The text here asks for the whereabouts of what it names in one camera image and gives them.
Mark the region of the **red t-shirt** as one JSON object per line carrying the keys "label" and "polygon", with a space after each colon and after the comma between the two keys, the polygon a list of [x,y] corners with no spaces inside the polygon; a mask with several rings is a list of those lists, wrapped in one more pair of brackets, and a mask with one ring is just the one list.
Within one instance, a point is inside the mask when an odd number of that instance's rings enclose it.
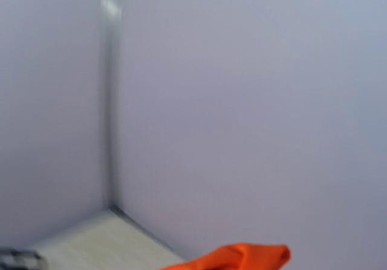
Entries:
{"label": "red t-shirt", "polygon": [[197,259],[165,267],[165,270],[277,270],[290,259],[287,245],[238,243],[221,246]]}

